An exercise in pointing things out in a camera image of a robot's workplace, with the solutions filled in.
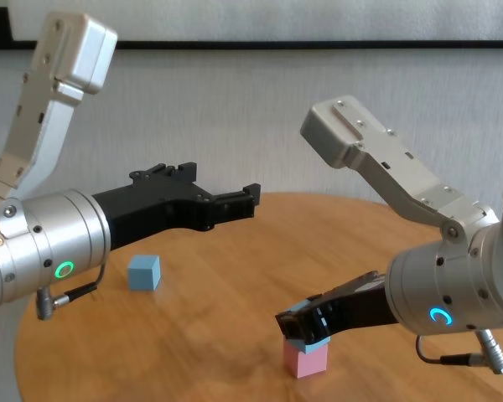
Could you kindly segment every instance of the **screw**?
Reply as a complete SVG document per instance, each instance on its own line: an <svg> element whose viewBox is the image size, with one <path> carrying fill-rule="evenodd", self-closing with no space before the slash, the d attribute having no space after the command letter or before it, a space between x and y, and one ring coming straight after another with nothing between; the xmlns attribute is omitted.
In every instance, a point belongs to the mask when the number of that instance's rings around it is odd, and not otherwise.
<svg viewBox="0 0 503 402"><path fill-rule="evenodd" d="M12 218L15 216L17 213L17 208L15 208L14 205L8 205L4 210L3 210L3 216L6 218Z"/></svg>
<svg viewBox="0 0 503 402"><path fill-rule="evenodd" d="M488 298L488 291L485 290L485 289L479 289L479 291L477 292L477 294L479 295L479 297L481 299L487 299Z"/></svg>
<svg viewBox="0 0 503 402"><path fill-rule="evenodd" d="M451 226L449 229L447 229L447 234L451 237L454 237L455 239L457 237L459 237L459 232L458 230L456 230L456 228L454 228L453 226Z"/></svg>

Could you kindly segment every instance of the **pink cube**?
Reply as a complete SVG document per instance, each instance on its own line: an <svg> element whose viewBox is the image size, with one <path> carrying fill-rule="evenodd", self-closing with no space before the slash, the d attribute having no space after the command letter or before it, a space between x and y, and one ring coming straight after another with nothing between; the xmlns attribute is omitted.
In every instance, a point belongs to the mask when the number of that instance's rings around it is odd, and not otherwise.
<svg viewBox="0 0 503 402"><path fill-rule="evenodd" d="M305 354L296 349L287 339L283 339L283 361L297 379L326 371L328 344L326 343L312 353Z"/></svg>

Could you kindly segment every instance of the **textured wall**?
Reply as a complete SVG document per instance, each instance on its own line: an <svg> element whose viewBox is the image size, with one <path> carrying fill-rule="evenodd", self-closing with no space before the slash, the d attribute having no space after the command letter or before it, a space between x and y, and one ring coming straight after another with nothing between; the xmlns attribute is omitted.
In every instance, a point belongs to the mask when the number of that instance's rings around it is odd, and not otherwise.
<svg viewBox="0 0 503 402"><path fill-rule="evenodd" d="M0 151L29 57L0 52ZM79 106L60 165L39 191L96 192L157 162L195 161L200 185L214 191L258 182L265 191L377 199L298 134L314 102L344 94L396 129L445 182L500 214L503 50L118 52L106 87ZM4 322L13 331L15 308L0 310L4 364L12 347ZM5 378L0 372L0 384Z"/></svg>

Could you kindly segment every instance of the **black frame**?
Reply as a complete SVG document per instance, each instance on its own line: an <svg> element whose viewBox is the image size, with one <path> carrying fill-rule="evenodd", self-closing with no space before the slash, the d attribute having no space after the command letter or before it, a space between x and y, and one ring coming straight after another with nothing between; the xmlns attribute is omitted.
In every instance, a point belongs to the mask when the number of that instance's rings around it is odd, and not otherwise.
<svg viewBox="0 0 503 402"><path fill-rule="evenodd" d="M34 49L34 41L14 41L7 7L0 7L0 50ZM503 40L364 40L300 42L120 41L118 49L503 49Z"/></svg>

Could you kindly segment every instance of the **cable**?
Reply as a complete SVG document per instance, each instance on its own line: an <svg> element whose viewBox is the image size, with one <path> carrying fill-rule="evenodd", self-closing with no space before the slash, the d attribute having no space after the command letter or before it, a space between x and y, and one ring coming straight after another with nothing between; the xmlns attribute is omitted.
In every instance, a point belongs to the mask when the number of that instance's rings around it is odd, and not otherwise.
<svg viewBox="0 0 503 402"><path fill-rule="evenodd" d="M428 358L423 354L423 335L417 335L416 338L416 352L418 357L425 363L429 364L441 364L442 362L440 361L439 358Z"/></svg>
<svg viewBox="0 0 503 402"><path fill-rule="evenodd" d="M101 265L101 269L99 270L99 276L97 277L97 279L95 280L95 284L96 285L99 285L102 281L102 277L104 276L104 271L106 269L106 262L104 264Z"/></svg>

